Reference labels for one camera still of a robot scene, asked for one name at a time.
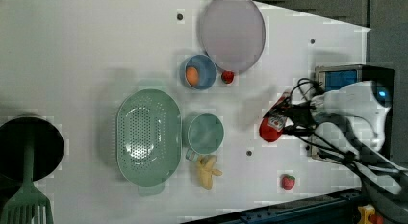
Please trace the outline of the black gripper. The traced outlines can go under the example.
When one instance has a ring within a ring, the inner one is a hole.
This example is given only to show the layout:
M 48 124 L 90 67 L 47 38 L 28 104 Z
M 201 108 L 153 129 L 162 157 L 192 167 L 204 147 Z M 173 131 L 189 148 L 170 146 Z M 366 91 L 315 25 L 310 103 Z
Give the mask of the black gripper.
M 290 105 L 283 110 L 282 114 L 293 123 L 283 129 L 284 135 L 309 137 L 314 133 L 317 122 L 312 117 L 309 102 L 304 102 L 299 105 Z

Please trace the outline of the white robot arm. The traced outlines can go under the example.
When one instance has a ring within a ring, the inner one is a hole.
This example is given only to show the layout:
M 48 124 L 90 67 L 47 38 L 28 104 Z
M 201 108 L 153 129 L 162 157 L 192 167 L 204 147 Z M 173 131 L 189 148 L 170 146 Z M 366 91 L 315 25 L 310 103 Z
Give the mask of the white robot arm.
M 300 104 L 289 93 L 276 110 L 292 122 L 282 128 L 284 134 L 309 142 L 326 159 L 347 167 L 378 192 L 396 200 L 407 198 L 407 169 L 380 153 L 391 110 L 383 86 L 358 82 Z

